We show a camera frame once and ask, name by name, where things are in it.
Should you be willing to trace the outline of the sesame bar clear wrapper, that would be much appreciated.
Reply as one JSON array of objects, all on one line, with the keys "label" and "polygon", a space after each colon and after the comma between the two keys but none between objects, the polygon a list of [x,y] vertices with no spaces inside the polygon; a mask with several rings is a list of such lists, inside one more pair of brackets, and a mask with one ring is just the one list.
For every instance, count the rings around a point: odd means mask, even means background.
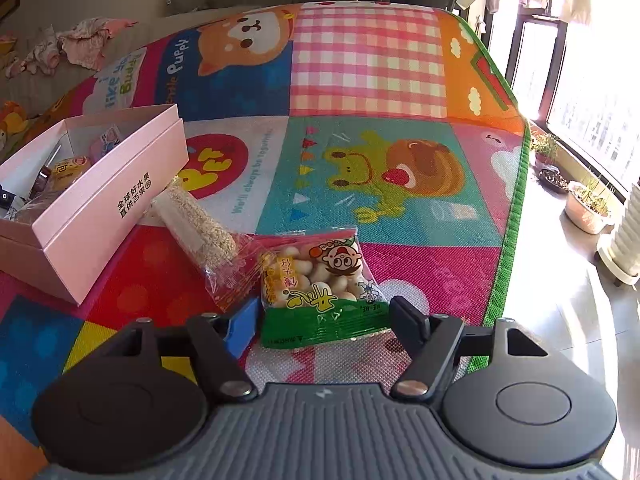
[{"label": "sesame bar clear wrapper", "polygon": [[264,246],[215,220],[181,179],[173,178],[152,199],[151,209],[202,274],[206,292],[219,310],[230,310],[255,287]]}]

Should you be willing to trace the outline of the yellow bun red-label wrapper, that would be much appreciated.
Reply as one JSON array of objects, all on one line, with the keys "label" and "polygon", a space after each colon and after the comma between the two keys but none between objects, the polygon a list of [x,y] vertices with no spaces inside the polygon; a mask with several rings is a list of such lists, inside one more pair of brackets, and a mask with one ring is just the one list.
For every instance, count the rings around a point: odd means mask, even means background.
[{"label": "yellow bun red-label wrapper", "polygon": [[46,191],[62,193],[73,185],[91,168],[87,156],[77,156],[61,160],[51,169]]}]

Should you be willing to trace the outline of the white ribbed plant stand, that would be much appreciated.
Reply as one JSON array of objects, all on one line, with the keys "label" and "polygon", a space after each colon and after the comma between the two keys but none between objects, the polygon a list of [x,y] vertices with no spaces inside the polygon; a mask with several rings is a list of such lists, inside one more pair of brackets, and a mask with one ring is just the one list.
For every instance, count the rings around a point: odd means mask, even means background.
[{"label": "white ribbed plant stand", "polygon": [[611,234],[603,234],[594,256],[620,284],[634,286],[639,281],[640,188],[635,183],[626,200],[624,213]]}]

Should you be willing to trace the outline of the colourful cartoon play mat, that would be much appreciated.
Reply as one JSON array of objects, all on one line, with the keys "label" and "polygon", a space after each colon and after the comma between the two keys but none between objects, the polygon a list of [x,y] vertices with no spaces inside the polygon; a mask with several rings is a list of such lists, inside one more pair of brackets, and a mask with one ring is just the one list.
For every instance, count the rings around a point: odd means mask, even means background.
[{"label": "colourful cartoon play mat", "polygon": [[[502,315],[529,131],[460,16],[382,2],[270,6],[137,48],[62,96],[1,165],[63,119],[175,105],[175,175],[226,228],[263,236],[354,226],[387,296],[480,325]],[[136,316],[219,310],[162,222],[142,214],[81,304],[1,271],[1,463],[38,463],[40,391]]]}]

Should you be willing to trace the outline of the orange yellow plush toy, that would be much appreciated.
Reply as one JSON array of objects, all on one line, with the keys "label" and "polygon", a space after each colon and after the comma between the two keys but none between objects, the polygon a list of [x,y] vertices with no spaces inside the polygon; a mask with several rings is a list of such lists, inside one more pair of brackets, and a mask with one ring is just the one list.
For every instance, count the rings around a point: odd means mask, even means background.
[{"label": "orange yellow plush toy", "polygon": [[8,144],[10,137],[24,131],[29,120],[23,107],[17,102],[6,101],[0,110],[0,150]]}]

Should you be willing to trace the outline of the biscuit sticks clear tray pack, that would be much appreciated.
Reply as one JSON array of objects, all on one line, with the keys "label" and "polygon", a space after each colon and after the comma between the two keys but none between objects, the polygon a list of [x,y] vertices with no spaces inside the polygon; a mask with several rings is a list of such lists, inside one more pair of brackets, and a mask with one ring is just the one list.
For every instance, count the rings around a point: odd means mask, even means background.
[{"label": "biscuit sticks clear tray pack", "polygon": [[116,148],[122,140],[124,140],[124,137],[122,136],[118,125],[110,125],[105,131],[100,133],[96,140],[94,140],[90,145],[89,155],[92,162],[100,160],[113,148]]}]

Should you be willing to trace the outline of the pink baby clothes pile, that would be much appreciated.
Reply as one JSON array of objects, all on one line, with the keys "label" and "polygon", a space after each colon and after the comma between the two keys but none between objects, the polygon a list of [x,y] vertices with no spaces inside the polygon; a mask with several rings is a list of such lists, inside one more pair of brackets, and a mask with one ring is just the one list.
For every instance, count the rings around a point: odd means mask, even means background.
[{"label": "pink baby clothes pile", "polygon": [[56,32],[50,26],[44,32],[43,40],[24,58],[15,52],[15,39],[2,36],[1,43],[9,42],[11,50],[1,55],[1,69],[6,78],[14,78],[24,72],[52,76],[62,61],[86,70],[99,70],[105,60],[103,51],[108,42],[135,24],[137,21],[126,18],[87,18],[64,32]]}]

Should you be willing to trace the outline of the pink cardboard gift box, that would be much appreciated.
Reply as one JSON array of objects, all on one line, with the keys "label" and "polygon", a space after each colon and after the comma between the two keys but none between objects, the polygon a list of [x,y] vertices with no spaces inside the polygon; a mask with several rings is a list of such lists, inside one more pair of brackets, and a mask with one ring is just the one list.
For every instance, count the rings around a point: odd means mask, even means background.
[{"label": "pink cardboard gift box", "polygon": [[81,304],[132,228],[189,159],[175,105],[63,119],[1,165],[1,186],[25,198],[39,170],[90,153],[111,127],[122,140],[35,219],[1,221],[1,271]]}]

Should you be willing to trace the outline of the green egg-biscuit snack bag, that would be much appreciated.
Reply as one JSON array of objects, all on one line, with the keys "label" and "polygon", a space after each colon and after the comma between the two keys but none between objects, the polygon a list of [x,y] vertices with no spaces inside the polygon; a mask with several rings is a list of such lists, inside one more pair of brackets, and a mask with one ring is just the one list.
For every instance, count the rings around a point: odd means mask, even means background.
[{"label": "green egg-biscuit snack bag", "polygon": [[263,236],[260,341],[292,350],[358,339],[390,327],[388,302],[364,258],[358,230]]}]

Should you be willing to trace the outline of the white flower pot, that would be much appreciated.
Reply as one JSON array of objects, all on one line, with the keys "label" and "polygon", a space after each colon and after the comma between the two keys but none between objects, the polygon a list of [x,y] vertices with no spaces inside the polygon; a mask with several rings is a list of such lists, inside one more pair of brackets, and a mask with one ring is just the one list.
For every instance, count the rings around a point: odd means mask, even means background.
[{"label": "white flower pot", "polygon": [[604,188],[594,179],[586,183],[570,181],[564,212],[578,229],[590,235],[598,235],[613,224]]}]

